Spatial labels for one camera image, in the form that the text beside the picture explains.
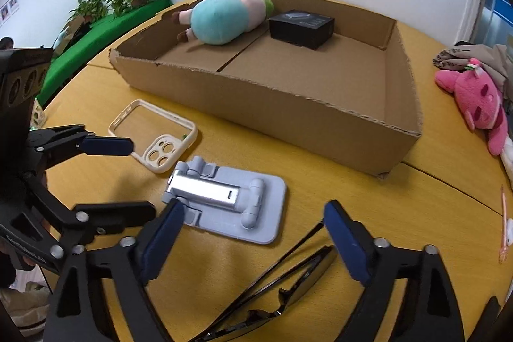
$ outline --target framed picture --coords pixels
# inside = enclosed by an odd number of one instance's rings
[[[9,0],[9,9],[11,10],[11,15],[20,9],[18,0]]]
[[[9,2],[7,2],[2,8],[0,8],[0,17],[2,19],[2,23],[7,21],[11,17],[11,12],[9,11]]]

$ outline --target camera lens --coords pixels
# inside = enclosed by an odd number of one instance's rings
[[[16,79],[14,83],[12,83],[11,90],[9,91],[9,104],[12,105],[20,92],[21,82],[20,79]]]
[[[24,91],[23,91],[23,94],[25,97],[27,97],[29,95],[29,93],[32,91],[32,87],[34,86],[36,75],[37,75],[37,73],[35,70],[29,74],[29,77],[28,77],[27,81],[25,82],[25,87],[24,87]]]
[[[38,85],[40,85],[43,82],[43,80],[45,79],[45,76],[46,76],[46,69],[41,71],[41,74],[39,75]]]

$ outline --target pink stuffed bunny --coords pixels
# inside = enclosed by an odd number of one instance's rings
[[[508,135],[508,125],[502,95],[476,58],[469,61],[472,70],[460,73],[454,70],[439,70],[435,83],[443,90],[454,93],[469,129],[490,129],[488,150],[492,155],[501,154]]]

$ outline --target stuffed toy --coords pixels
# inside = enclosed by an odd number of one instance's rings
[[[255,29],[274,10],[271,0],[203,0],[193,9],[173,13],[172,20],[191,27],[178,41],[198,39],[219,46]]]
[[[435,83],[443,90],[454,93],[465,122],[473,132],[475,128],[489,129],[488,150],[500,155],[508,136],[506,114],[502,108],[502,95],[492,78],[481,68],[480,61],[471,58],[463,73],[439,70]]]

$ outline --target phone case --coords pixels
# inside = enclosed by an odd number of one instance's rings
[[[198,136],[196,125],[145,100],[129,104],[109,127],[113,137],[129,137],[132,156],[153,173],[165,173]]]

